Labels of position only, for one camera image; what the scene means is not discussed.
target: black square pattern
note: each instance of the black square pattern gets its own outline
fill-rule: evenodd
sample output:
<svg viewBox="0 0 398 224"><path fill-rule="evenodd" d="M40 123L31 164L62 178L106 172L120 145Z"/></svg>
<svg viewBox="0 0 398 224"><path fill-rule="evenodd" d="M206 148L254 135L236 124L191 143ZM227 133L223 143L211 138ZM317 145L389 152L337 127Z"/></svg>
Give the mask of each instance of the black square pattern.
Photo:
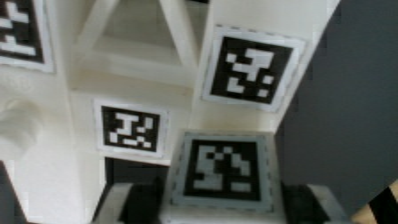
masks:
<svg viewBox="0 0 398 224"><path fill-rule="evenodd" d="M102 144L156 152L159 115L101 106Z"/></svg>
<svg viewBox="0 0 398 224"><path fill-rule="evenodd" d="M182 195L261 200L255 142L191 141Z"/></svg>
<svg viewBox="0 0 398 224"><path fill-rule="evenodd" d="M0 56L44 63L33 0L0 0Z"/></svg>
<svg viewBox="0 0 398 224"><path fill-rule="evenodd" d="M293 48L222 38L209 94L271 104Z"/></svg>

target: white object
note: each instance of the white object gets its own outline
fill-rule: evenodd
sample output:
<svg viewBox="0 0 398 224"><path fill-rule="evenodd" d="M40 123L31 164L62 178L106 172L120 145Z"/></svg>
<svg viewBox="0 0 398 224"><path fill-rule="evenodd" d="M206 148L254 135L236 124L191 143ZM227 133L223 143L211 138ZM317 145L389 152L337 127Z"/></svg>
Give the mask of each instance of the white object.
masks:
<svg viewBox="0 0 398 224"><path fill-rule="evenodd" d="M179 147L181 151L175 151L166 177L161 222L282 224L285 221L271 135L252 132L190 130L182 135ZM245 154L246 151L252 153L255 151L257 160L246 160L250 158ZM214 171L214 164L216 162L227 164L227 157L230 158L230 168L223 167L223 169L227 172L236 169L238 173L227 174ZM239 181L254 180L255 175L257 183L234 182L234 179L229 179L236 177ZM259 198L254 199L248 196L255 195L257 191Z"/></svg>
<svg viewBox="0 0 398 224"><path fill-rule="evenodd" d="M33 223L83 224L90 222L104 186L104 156L170 165L179 131L184 128L264 131L266 139L271 139L339 1L261 0L250 1L252 4L241 0L211 1L204 38L193 38L193 32L200 33L200 31L197 32L197 27L190 26L197 23L188 22L184 1L161 0L159 10L165 13L175 49L172 49L174 46L156 46L129 40L126 36L117 39L101 32L102 29L106 30L106 22L113 16L136 16L138 19L133 20L136 27L145 24L140 23L140 19L156 21L158 14L142 10L147 1L127 0L126 2L136 3L131 10L140 13L118 13L117 4L106 5L101 0L35 0L46 64L0 58L3 64L17 65L17 67L0 66L0 103L3 105L10 98L30 102L39 108L44 124L37 141L31 142L23 157L5 162L23 212ZM12 25L7 21L1 21L1 24L5 27ZM266 31L305 40L296 74L277 113L202 101L216 24L252 29L257 32ZM120 30L126 25L127 32L136 33L138 29L127 29L129 23L118 25ZM202 39L202 44L197 44L193 39ZM85 57L78 57L81 56L78 47L85 46L83 43L88 43L88 50L83 52ZM55 74L47 75L42 71L53 71ZM92 110L95 99L110 99L111 103L127 102L127 104L140 104L145 107L159 107L168 111L170 123L163 143L166 149L161 158L95 150ZM275 164L269 167L269 173L278 175ZM241 191L246 189L243 186L234 186L234 188ZM278 194L273 192L277 213L266 216L268 223L284 223L280 198L275 196ZM165 214L177 214L177 212L186 219L202 217L206 214L204 216L209 215L214 220L218 215L218 221L220 215L223 215L223 217L229 216L234 223L246 222L241 218L246 217L248 213L245 212L218 213L211 209L198 212L191 208L172 207ZM262 223L262 217L254 216L250 221Z"/></svg>

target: white structure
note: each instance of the white structure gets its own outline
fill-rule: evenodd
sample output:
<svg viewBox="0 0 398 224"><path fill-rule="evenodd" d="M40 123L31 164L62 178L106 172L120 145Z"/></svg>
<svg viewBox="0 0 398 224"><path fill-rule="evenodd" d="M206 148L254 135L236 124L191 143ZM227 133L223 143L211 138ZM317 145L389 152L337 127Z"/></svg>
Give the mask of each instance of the white structure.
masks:
<svg viewBox="0 0 398 224"><path fill-rule="evenodd" d="M15 1L5 2L8 17L0 15L1 28L17 31L35 28L37 33L24 38L23 32L14 37L0 32L5 38L0 43L0 63L5 64L0 66L0 159L12 176L28 221L83 224L90 222L104 186L104 156L170 165L184 129L261 132L269 139L266 144L273 144L271 136L339 0L211 0L209 4L184 0L23 0L35 12L30 13L35 17L28 18ZM273 39L264 43L296 50L293 59L285 56L287 77L280 72L284 69L277 70L280 83L275 84L277 76L266 76L271 72L257 76L262 78L262 91L255 89L254 71L273 68L275 55L284 54L287 49L271 53L262 45L248 44L245 56L254 61L252 66L246 65L250 68L243 66L250 64L243 62L248 60L241 59L243 55L238 52L227 55L225 62L236 65L232 71L241 77L248 75L248 92L241 89L243 78L230 76L227 94L213 102L202 96L211 95L206 88L211 86L207 68L214 63L211 54L216 53L213 46L220 35L216 26L225 29L234 27L234 37L241 33L245 43L255 41L255 38L246 39L250 32L266 33L264 38L271 36ZM37 49L42 55L31 57ZM259 101L269 94L264 86L271 84L277 85L277 103L261 101L259 107L236 105L229 98L241 97L252 101L257 94ZM12 99L30 102L39 112L19 106L8 107ZM95 117L94 102L101 100L118 109L138 105L161 111L158 114L150 112L154 115L166 115L166 121L159 121L163 127L158 130L166 129L166 132L158 134L161 153L156 156L133 151L99 150L102 136L97 134L95 118L101 120L106 115ZM134 112L149 113L149 110L140 111L134 107ZM154 126L149 123L136 128L150 129ZM152 144L145 141L149 137L136 134L142 129L136 132L131 129L131 135L136 135L131 140L127 130L127 127L118 127L126 145L142 144L143 149L134 147L134 150L145 151ZM5 143L15 144L15 149L8 150ZM8 156L10 151L17 150L24 151L17 153L19 157ZM271 174L277 182L277 168ZM284 223L280 206L271 223Z"/></svg>

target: gray background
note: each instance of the gray background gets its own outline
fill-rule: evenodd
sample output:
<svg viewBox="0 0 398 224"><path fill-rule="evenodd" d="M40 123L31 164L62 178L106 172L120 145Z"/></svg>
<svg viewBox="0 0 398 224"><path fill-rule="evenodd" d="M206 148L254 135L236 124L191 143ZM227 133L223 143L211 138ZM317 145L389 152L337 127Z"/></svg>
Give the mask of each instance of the gray background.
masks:
<svg viewBox="0 0 398 224"><path fill-rule="evenodd" d="M278 129L285 184L351 215L398 179L398 1L342 0Z"/></svg>

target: black object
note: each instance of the black object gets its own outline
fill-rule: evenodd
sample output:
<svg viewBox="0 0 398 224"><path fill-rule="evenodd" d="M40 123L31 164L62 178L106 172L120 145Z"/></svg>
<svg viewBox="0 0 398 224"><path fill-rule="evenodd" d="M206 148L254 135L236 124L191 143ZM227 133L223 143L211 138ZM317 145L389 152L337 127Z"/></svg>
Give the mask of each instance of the black object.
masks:
<svg viewBox="0 0 398 224"><path fill-rule="evenodd" d="M209 0L190 0L191 2L200 2L200 3L207 3Z"/></svg>
<svg viewBox="0 0 398 224"><path fill-rule="evenodd" d="M101 210L108 191L115 183L133 183L118 216L124 224L156 224L168 167L120 159L104 159L106 186L95 207Z"/></svg>
<svg viewBox="0 0 398 224"><path fill-rule="evenodd" d="M378 224L398 223L398 203L389 188L373 198L369 208Z"/></svg>
<svg viewBox="0 0 398 224"><path fill-rule="evenodd" d="M255 81L246 80L246 73L232 70L234 63L227 62L227 54L236 55L236 62L250 65L252 59L245 57L248 49L273 53L269 67L261 68L257 71ZM223 37L222 48L214 69L214 79L211 86L211 95L234 98L238 100L252 101L262 104L269 104L275 96L277 86L282 78L284 68L289 61L293 49L271 44L264 44L243 39ZM269 84L262 83L264 76L273 78ZM243 93L227 91L229 78L236 78L238 85L245 87ZM259 91L268 91L268 95L259 96Z"/></svg>
<svg viewBox="0 0 398 224"><path fill-rule="evenodd" d="M0 161L0 223L33 224L26 221L1 161Z"/></svg>
<svg viewBox="0 0 398 224"><path fill-rule="evenodd" d="M10 19L7 5L12 3L15 4L17 12L28 17L26 23ZM10 27L0 26L0 41L7 42L5 38L14 38L17 45L33 48L33 55L0 49L0 56L44 63L33 0L0 0L0 17L10 22Z"/></svg>
<svg viewBox="0 0 398 224"><path fill-rule="evenodd" d="M163 180L131 187L118 221L124 224L159 224L158 212L163 195Z"/></svg>
<svg viewBox="0 0 398 224"><path fill-rule="evenodd" d="M285 186L282 184L282 200L287 224L323 224L330 221L312 191L305 185Z"/></svg>
<svg viewBox="0 0 398 224"><path fill-rule="evenodd" d="M197 172L197 163L200 146L214 148L214 152L206 153L206 157L213 160L214 170L213 173L222 176L222 186L218 190L198 189L193 186L193 182L202 180L204 174ZM241 175L239 167L232 167L232 155L241 157L241 160L248 162L248 175ZM232 191L232 183L243 183L250 186L248 192ZM238 199L248 201L261 200L259 194L259 173L257 173L257 144L255 142L229 142L229 141L191 141L190 161L188 161L188 173L184 182L184 196L200 198L222 198Z"/></svg>

